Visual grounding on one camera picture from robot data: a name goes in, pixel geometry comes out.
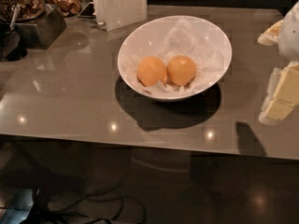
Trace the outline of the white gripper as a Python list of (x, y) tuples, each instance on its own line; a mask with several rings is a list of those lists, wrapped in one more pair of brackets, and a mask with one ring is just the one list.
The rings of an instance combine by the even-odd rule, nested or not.
[(292, 60), (283, 69), (273, 70), (259, 115), (262, 124), (275, 126), (299, 105), (299, 1), (283, 20), (260, 34), (257, 42), (265, 46), (278, 43), (280, 53)]

